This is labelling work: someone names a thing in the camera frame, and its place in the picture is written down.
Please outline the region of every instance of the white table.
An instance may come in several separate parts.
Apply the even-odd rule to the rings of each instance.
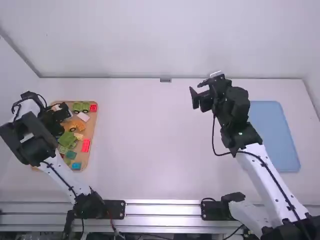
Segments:
[[[127,206],[126,219],[116,223],[120,228],[131,232],[231,233],[238,222],[201,221],[199,200],[220,199],[232,192],[242,192],[257,204],[261,199],[235,159],[214,156],[212,113],[193,110],[189,93],[189,86],[196,87],[200,81],[52,78],[40,79],[39,85],[30,90],[42,94],[48,102],[98,103],[89,164],[77,175],[103,198],[132,203]],[[320,124],[302,80],[234,79],[233,85],[248,90],[250,100],[281,103],[301,162],[298,173],[282,177],[294,195],[315,213],[320,203]],[[225,151],[219,134],[215,145],[217,152]],[[50,177],[32,171],[14,157],[0,179],[0,201],[0,209],[15,213],[0,218],[2,231],[30,231],[25,223],[35,229],[41,226],[42,231],[61,231],[66,210],[71,208]],[[86,224],[90,231],[110,229],[106,220],[88,220]]]

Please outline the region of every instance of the yellow toy block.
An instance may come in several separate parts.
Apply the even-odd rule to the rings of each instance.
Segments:
[[[78,139],[79,141],[82,141],[84,139],[84,135],[83,134],[80,134],[80,133],[74,133],[73,134],[76,139]]]
[[[80,132],[86,129],[86,125],[81,120],[76,121],[75,124]]]

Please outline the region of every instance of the wooden board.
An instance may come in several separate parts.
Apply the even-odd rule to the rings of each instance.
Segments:
[[[50,105],[54,105],[56,103],[62,103],[65,102],[67,104],[67,106],[69,107],[70,111],[72,111],[72,106],[73,103],[75,102],[79,102],[79,101],[54,101],[52,102]],[[96,104],[98,106],[98,104],[95,101],[81,101],[81,102],[89,102],[90,104]],[[70,124],[70,122],[72,121],[82,121],[79,117],[77,117],[77,113],[72,112],[73,116],[71,118],[68,118],[66,120],[64,120],[61,125],[63,127],[66,127],[67,125]],[[76,129],[73,133],[79,133],[83,135],[83,139],[90,139],[90,148],[93,142],[93,137],[94,137],[94,130],[95,130],[95,126],[96,126],[96,120],[97,120],[97,115],[98,115],[98,109],[96,112],[88,112],[86,113],[86,115],[88,115],[90,117],[90,119],[87,122],[82,121],[83,123],[85,123],[85,129],[82,131],[79,131],[78,129]],[[82,145],[83,145],[83,140],[77,140],[77,144],[75,148],[70,148],[70,151],[73,151],[76,153],[75,159],[69,159],[68,161],[65,162],[69,162],[69,167],[72,169],[72,164],[73,163],[81,163],[81,169],[80,170],[73,170],[75,172],[82,172],[84,169],[86,169],[86,167],[88,166],[88,162],[89,162],[89,156],[90,156],[90,148],[88,152],[81,152],[82,150]]]

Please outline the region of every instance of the blue pad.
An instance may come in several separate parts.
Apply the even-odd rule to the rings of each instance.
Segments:
[[[290,129],[277,101],[251,101],[249,120],[263,140],[278,172],[298,172],[300,161]]]

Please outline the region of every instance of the white robotic arm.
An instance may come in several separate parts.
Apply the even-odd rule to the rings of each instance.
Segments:
[[[63,232],[67,238],[75,218],[110,219],[111,209],[107,208],[96,191],[75,176],[61,158],[56,138],[65,131],[60,123],[71,117],[72,113],[64,102],[58,106],[59,109],[54,111],[47,103],[43,105],[38,94],[30,91],[23,93],[21,100],[11,108],[14,117],[0,126],[0,136],[21,163],[38,167],[68,195],[73,209],[68,211],[64,226]]]
[[[38,116],[42,111],[41,106],[39,106],[32,98],[20,102],[19,105],[20,106],[17,105],[13,108],[14,117],[12,117],[9,123],[18,121],[23,115],[29,112]],[[31,132],[26,132],[20,142],[24,143],[33,136],[34,135]],[[38,169],[48,174],[61,189],[63,189],[69,196],[72,204],[76,203],[75,198],[77,196],[81,194],[87,196],[91,193],[89,185],[84,184],[75,176],[75,173],[66,165],[57,149],[55,149],[55,156],[49,156],[39,164],[40,166],[38,166]]]
[[[275,169],[263,144],[247,145],[238,151],[236,159],[252,180],[266,212],[247,200],[231,201],[229,210],[233,218],[246,225],[258,238],[263,235],[263,227],[276,228],[284,224],[283,220],[293,223],[309,216],[308,210],[292,194]]]
[[[266,212],[247,201],[245,195],[240,192],[223,196],[221,204],[214,204],[213,208],[223,209],[227,204],[226,216],[231,215],[239,220],[262,240],[318,239],[320,217],[311,216],[292,194],[272,164],[263,140],[247,122],[250,109],[248,92],[243,88],[233,87],[232,81],[226,79],[220,71],[211,74],[210,78],[197,87],[207,85],[209,90],[201,93],[197,93],[192,87],[189,88],[193,109],[200,107],[202,112],[213,112],[214,154],[231,154],[237,159],[261,196]],[[215,152],[213,139],[216,118],[221,126],[222,142],[230,152]]]

